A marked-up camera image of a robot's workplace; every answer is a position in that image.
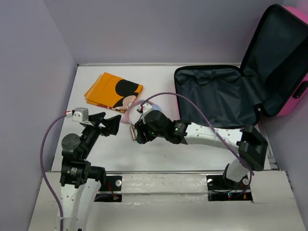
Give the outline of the pink hard-shell suitcase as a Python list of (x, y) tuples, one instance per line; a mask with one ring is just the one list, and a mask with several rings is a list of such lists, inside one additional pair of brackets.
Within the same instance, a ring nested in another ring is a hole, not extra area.
[(255, 125), (260, 116), (285, 116), (308, 91), (308, 16), (271, 5), (240, 66), (184, 66), (174, 82), (185, 121), (239, 128)]

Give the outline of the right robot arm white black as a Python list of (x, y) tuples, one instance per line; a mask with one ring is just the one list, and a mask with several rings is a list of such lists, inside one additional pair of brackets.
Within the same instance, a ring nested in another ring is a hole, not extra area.
[(193, 122), (172, 121), (162, 112), (153, 110), (143, 115), (134, 129), (139, 144), (163, 138), (172, 144), (198, 144), (231, 151), (235, 160), (226, 165), (221, 177), (222, 185), (228, 189), (234, 188), (248, 173), (264, 170), (268, 142), (254, 126), (211, 128)]

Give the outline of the pink and blue headphones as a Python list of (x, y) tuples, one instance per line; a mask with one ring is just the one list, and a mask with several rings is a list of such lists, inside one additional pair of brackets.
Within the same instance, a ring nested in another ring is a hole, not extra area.
[(145, 100), (136, 100), (135, 102), (133, 102), (129, 106), (128, 110), (125, 112), (125, 114), (121, 118), (120, 122), (122, 124), (134, 125), (134, 121), (130, 120), (131, 115), (133, 115), (133, 119), (135, 119), (137, 117), (137, 114), (140, 114), (141, 118), (143, 118), (143, 113), (137, 112), (139, 109), (141, 109), (141, 104), (142, 104), (143, 107), (145, 107), (146, 113), (153, 111), (153, 110), (157, 110), (157, 111), (162, 112), (161, 107), (158, 106), (157, 104), (153, 103), (152, 101), (145, 102)]

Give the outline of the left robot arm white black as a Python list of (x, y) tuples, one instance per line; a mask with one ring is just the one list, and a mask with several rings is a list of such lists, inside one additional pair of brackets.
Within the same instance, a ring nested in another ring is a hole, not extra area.
[(98, 191), (105, 186), (112, 190), (104, 167), (92, 166), (87, 158), (100, 136), (118, 133), (121, 116), (105, 118), (105, 112), (89, 115), (86, 108), (76, 108), (65, 115), (84, 129), (80, 135), (70, 133), (61, 141), (61, 208), (57, 227), (64, 231), (83, 231)]

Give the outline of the orange Mickey Mouse cloth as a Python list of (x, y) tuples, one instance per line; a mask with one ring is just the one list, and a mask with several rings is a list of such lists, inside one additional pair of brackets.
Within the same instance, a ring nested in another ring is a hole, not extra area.
[(124, 113), (142, 90), (141, 84), (105, 72), (99, 75), (84, 97), (89, 104)]

